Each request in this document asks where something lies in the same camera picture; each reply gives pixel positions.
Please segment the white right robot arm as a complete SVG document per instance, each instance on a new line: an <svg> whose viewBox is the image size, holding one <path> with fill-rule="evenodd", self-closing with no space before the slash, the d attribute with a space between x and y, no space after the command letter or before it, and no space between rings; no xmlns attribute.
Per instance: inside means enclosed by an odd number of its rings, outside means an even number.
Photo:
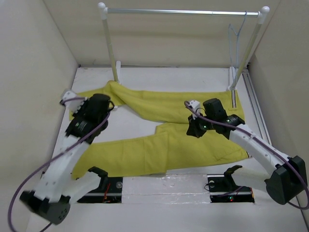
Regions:
<svg viewBox="0 0 309 232"><path fill-rule="evenodd" d="M304 160L275 149L257 136L241 117L228 115L219 99L213 98L203 103L185 101L184 105L191 112L186 133L188 136L200 138L208 131L215 131L239 145L265 169L265 173L259 173L241 165L228 168L223 178L227 190L222 197L242 188L254 188L266 192L276 203L285 205L290 204L291 199L299 193L308 193Z"/></svg>

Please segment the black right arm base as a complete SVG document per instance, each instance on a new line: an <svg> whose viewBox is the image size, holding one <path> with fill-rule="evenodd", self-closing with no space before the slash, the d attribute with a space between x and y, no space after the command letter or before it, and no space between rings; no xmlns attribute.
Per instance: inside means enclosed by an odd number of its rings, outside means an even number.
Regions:
<svg viewBox="0 0 309 232"><path fill-rule="evenodd" d="M211 203L255 203L253 191L246 186L238 186L232 174L242 168L235 165L223 174L208 174L204 189L210 193Z"/></svg>

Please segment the yellow-green trousers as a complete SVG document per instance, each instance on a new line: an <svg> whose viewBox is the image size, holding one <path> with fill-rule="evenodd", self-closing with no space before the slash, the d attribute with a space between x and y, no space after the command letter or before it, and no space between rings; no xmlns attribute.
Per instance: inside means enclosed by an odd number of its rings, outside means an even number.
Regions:
<svg viewBox="0 0 309 232"><path fill-rule="evenodd" d="M155 133L133 139L94 143L80 157L73 178L82 177L91 167L105 170L110 177L162 174L167 170L222 165L248 157L239 145L211 130L201 138L186 134L189 110L185 101L204 102L217 98L227 114L244 118L235 90L224 92L155 92L131 90L109 81L104 87L81 92L110 96L117 105L127 105L141 118L158 122Z"/></svg>

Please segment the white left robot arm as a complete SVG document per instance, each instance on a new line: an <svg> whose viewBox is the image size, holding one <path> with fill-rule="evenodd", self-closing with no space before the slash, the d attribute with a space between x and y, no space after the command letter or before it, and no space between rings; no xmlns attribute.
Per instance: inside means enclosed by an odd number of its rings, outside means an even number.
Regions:
<svg viewBox="0 0 309 232"><path fill-rule="evenodd" d="M63 93L60 104L73 115L65 130L60 154L53 158L35 188L20 195L20 201L31 212L54 225L60 224L70 206L87 193L106 189L108 173L105 170L91 166L81 177L73 177L72 172L94 139L107 128L114 107L111 98L105 94L88 98L71 90Z"/></svg>

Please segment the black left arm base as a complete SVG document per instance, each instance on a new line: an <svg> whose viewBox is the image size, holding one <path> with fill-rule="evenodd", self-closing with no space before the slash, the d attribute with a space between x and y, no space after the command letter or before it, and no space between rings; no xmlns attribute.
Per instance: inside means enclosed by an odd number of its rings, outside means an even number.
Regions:
<svg viewBox="0 0 309 232"><path fill-rule="evenodd" d="M123 177L108 177L108 181L101 180L99 187L87 193L78 203L121 203Z"/></svg>

